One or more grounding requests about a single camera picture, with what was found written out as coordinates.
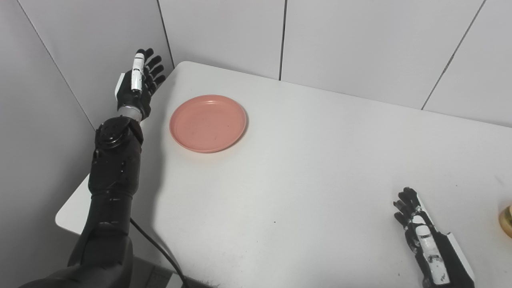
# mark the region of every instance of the robotic hand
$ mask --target robotic hand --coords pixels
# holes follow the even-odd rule
[[[475,275],[452,233],[437,231],[416,191],[405,187],[393,205],[395,218],[423,272],[424,288],[474,288]]]
[[[157,65],[162,57],[153,55],[153,49],[139,49],[133,60],[131,71],[121,73],[116,85],[117,109],[119,115],[137,119],[146,119],[151,112],[150,101],[158,86],[164,82],[165,76],[158,74],[163,65]]]
[[[89,215],[68,267],[21,288],[126,288],[130,285],[133,246],[129,237],[133,195],[139,186],[143,135],[151,96],[165,80],[160,56],[139,49],[130,71],[116,87],[118,116],[96,130],[89,175]]]

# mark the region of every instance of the pink plate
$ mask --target pink plate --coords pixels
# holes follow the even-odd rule
[[[245,130],[245,111],[221,95],[192,98],[176,109],[169,129],[174,140],[192,151],[211,153],[235,143]]]

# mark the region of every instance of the robot finger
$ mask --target robot finger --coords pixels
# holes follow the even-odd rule
[[[395,213],[395,219],[400,223],[402,224],[403,228],[405,229],[407,227],[407,220],[406,218],[403,216],[402,213],[400,212],[396,212]]]
[[[404,192],[400,192],[398,193],[398,198],[400,198],[400,200],[402,200],[402,202],[407,205],[407,207],[409,208],[409,210],[411,211],[414,211],[414,206],[411,202],[411,200],[409,199],[409,197],[407,196],[406,193]]]
[[[160,64],[157,67],[155,67],[153,70],[151,70],[150,74],[154,78],[158,75],[158,73],[163,71],[163,65]]]
[[[144,57],[146,57],[146,51],[144,49],[137,50],[136,54],[138,54],[138,53],[142,53],[142,55],[144,55]]]
[[[405,193],[405,195],[407,195],[407,198],[409,198],[411,200],[411,203],[412,203],[414,209],[416,209],[418,206],[421,206],[421,202],[419,200],[418,193],[416,191],[414,191],[414,189],[405,187],[405,188],[403,188],[403,192]]]
[[[159,86],[164,81],[165,81],[165,76],[164,75],[160,75],[160,76],[155,78],[154,83],[155,83],[156,86]]]
[[[393,205],[400,210],[400,212],[404,215],[405,218],[411,217],[411,211],[408,209],[407,205],[405,205],[402,200],[398,200],[393,202]]]
[[[161,57],[160,55],[157,55],[157,56],[155,56],[153,59],[151,59],[151,60],[146,64],[146,66],[147,66],[147,68],[148,68],[149,70],[151,70],[151,69],[153,69],[153,67],[154,67],[156,64],[160,63],[161,61],[162,61],[162,57]]]
[[[149,49],[147,49],[147,50],[146,50],[146,54],[145,54],[145,56],[146,56],[146,60],[147,60],[147,59],[149,59],[149,58],[153,55],[153,53],[154,53],[154,52],[153,52],[153,48],[149,48]]]

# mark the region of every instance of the wall seam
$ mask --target wall seam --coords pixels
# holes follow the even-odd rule
[[[27,18],[27,20],[29,21],[30,25],[32,26],[32,29],[34,29],[37,37],[39,38],[39,41],[41,41],[41,44],[43,45],[43,47],[45,48],[46,52],[48,53],[48,55],[50,56],[50,59],[52,60],[53,64],[55,65],[55,67],[57,68],[57,71],[59,71],[59,74],[60,76],[62,77],[62,79],[64,80],[64,82],[66,83],[66,85],[68,86],[69,88],[69,91],[71,92],[71,94],[73,95],[73,97],[75,98],[76,102],[78,103],[78,106],[80,106],[80,109],[82,110],[83,114],[86,116],[87,118],[87,121],[89,121],[89,124],[91,125],[92,129],[94,129],[94,125],[92,124],[91,120],[89,119],[89,117],[87,116],[87,113],[86,111],[83,109],[82,105],[80,104],[80,101],[78,101],[78,98],[76,98],[76,95],[75,93],[73,92],[73,90],[71,89],[71,86],[69,86],[69,83],[68,81],[66,80],[66,78],[64,77],[62,71],[60,70],[59,66],[57,65],[57,63],[55,62],[55,59],[53,58],[52,54],[50,53],[50,51],[48,50],[48,48],[46,47],[45,43],[43,42],[41,36],[39,35],[39,33],[37,32],[37,30],[35,29],[35,26],[34,24],[32,23],[32,21],[30,20],[28,14],[26,13],[25,9],[23,8],[23,5],[20,3],[19,0],[16,0],[18,2],[18,5],[19,7],[22,9],[23,11],[23,14],[25,14],[25,17]]]
[[[471,29],[471,26],[473,26],[473,23],[475,22],[478,14],[480,13],[480,10],[482,10],[482,7],[483,5],[485,4],[487,0],[483,0],[482,4],[480,5],[480,7],[478,8],[477,10],[477,13],[475,14],[475,16],[473,17],[473,19],[471,20],[470,22],[470,25],[467,27],[466,31],[464,32],[464,35],[462,36],[462,38],[460,39],[459,41],[459,44],[457,45],[457,47],[455,48],[455,51],[453,51],[453,54],[452,56],[450,57],[450,59],[448,60],[448,63],[446,63],[446,66],[444,66],[444,69],[443,71],[441,72],[441,75],[439,76],[439,78],[437,78],[437,81],[436,83],[434,84],[434,87],[432,88],[432,90],[430,91],[430,94],[428,95],[428,97],[426,98],[425,100],[425,103],[423,103],[423,106],[421,106],[421,109],[423,110],[425,108],[425,105],[426,103],[429,101],[430,99],[430,96],[432,96],[432,93],[434,93],[434,90],[436,89],[437,85],[439,84],[439,82],[441,81],[441,78],[443,77],[444,73],[448,70],[448,66],[450,66],[450,64],[452,63],[453,61],[453,58],[455,57],[455,53],[457,53],[457,51],[459,50],[460,48],[460,45],[462,44],[462,42],[464,41],[464,39],[466,38],[466,35],[467,33],[470,31]]]

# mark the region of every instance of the black cable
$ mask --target black cable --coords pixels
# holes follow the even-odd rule
[[[186,278],[183,275],[183,273],[181,272],[180,267],[176,264],[176,262],[174,262],[174,260],[170,257],[170,255],[155,240],[153,240],[146,232],[144,232],[144,230],[139,226],[139,224],[137,224],[135,222],[135,220],[133,218],[130,218],[130,223],[133,225],[133,227],[135,227],[135,229],[137,229],[142,234],[142,236],[144,236],[144,238],[146,238],[151,244],[153,244],[153,246],[156,247],[156,249],[158,249],[158,251],[160,251],[160,253],[163,254],[163,256],[167,259],[167,261],[169,261],[169,263],[174,267],[174,269],[176,270],[176,273],[178,273],[178,276],[180,276],[181,282],[183,282],[183,286],[185,286],[185,288],[189,288]]]

